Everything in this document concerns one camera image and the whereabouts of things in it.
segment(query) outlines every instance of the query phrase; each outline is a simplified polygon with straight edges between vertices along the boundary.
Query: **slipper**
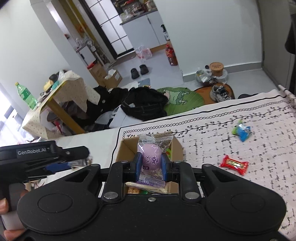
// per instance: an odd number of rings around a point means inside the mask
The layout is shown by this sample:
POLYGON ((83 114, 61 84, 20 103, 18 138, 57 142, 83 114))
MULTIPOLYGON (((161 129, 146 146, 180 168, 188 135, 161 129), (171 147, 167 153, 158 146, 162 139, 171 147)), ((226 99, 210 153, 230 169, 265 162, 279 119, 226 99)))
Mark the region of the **slipper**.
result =
POLYGON ((149 70, 145 64, 140 65, 141 75, 148 74, 149 70))
POLYGON ((131 69, 131 78, 134 80, 139 77, 140 77, 140 75, 139 75, 139 72, 137 71, 137 69, 135 69, 135 68, 131 69))

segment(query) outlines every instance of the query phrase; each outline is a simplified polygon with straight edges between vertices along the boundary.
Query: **cardboard box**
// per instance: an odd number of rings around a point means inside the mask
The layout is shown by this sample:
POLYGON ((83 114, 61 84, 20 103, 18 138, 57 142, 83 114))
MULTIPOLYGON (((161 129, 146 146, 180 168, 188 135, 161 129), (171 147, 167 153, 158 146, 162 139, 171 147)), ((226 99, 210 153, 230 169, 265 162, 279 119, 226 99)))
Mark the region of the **cardboard box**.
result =
POLYGON ((115 69, 111 69, 109 70, 108 75, 105 76, 104 83, 107 89, 111 89, 116 88, 121 80, 122 76, 120 75, 120 73, 115 69))
POLYGON ((91 69, 89 69, 89 72, 91 73, 91 75, 95 78, 95 80, 97 81, 97 83, 100 86, 105 87, 105 77, 108 75, 107 72, 105 71, 104 67, 102 65, 95 64, 94 67, 92 67, 91 69))
MULTIPOLYGON (((131 137, 121 141, 119 151, 116 157, 116 162, 132 161, 138 151, 139 137, 131 137)), ((177 138, 174 137, 170 144, 171 161, 183 161, 183 148, 177 138)), ((179 186, 177 183, 170 182, 169 193, 179 193, 179 186)))

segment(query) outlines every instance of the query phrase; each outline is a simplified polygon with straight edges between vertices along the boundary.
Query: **patterned tablecloth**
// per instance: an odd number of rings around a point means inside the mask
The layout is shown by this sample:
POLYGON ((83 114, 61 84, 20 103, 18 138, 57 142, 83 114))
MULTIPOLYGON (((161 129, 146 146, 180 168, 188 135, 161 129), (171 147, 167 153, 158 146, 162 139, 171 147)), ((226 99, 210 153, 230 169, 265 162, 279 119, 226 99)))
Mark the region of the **patterned tablecloth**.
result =
POLYGON ((37 108, 28 111, 22 123, 22 128, 33 135, 45 139, 61 136, 58 133, 46 129, 40 123, 40 113, 45 109, 46 103, 51 98, 57 103, 73 100, 84 112, 86 112, 86 100, 98 104, 100 95, 93 88, 86 85, 79 75, 75 74, 73 71, 68 71, 65 73, 59 86, 53 90, 37 108))
MULTIPOLYGON (((192 167, 219 166, 224 155, 249 161, 244 178, 270 188, 283 197, 287 214, 280 232, 296 239, 296 110, 295 96, 273 90, 257 96, 205 105, 161 120, 119 128, 112 147, 115 161, 120 141, 141 133, 172 131, 192 167), (241 142, 231 131, 239 120, 252 135, 241 142)), ((236 175, 236 171, 227 169, 236 175)))

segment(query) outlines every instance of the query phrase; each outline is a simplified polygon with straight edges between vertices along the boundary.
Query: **screw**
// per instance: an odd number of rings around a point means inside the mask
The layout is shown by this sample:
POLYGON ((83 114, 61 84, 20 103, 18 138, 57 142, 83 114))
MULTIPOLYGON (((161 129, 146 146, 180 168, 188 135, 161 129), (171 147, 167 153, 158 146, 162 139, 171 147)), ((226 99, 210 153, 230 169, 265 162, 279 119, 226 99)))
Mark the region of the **screw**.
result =
POLYGON ((116 192, 106 192, 104 194, 104 198, 109 199, 109 200, 115 199, 117 197, 118 197, 118 194, 116 192))
POLYGON ((155 202, 156 201, 156 198, 155 197, 150 197, 150 198, 148 198, 148 201, 155 202))
POLYGON ((197 192, 188 192, 185 193, 185 198, 193 200, 193 199, 198 199, 200 195, 197 192))

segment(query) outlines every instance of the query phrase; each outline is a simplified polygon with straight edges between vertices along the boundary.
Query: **human hand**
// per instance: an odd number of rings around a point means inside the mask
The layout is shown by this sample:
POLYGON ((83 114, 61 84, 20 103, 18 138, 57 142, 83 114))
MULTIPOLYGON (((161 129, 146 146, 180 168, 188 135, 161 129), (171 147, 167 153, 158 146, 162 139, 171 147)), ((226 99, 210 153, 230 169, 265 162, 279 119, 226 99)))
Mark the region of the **human hand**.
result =
MULTIPOLYGON (((21 193, 21 197, 24 196, 28 191, 24 190, 21 193)), ((0 200, 0 215, 5 214, 8 212, 9 205, 6 198, 0 200)), ((25 230, 24 229, 18 229, 18 230, 4 230, 4 236, 8 241, 11 241, 17 237, 19 237, 25 230)))

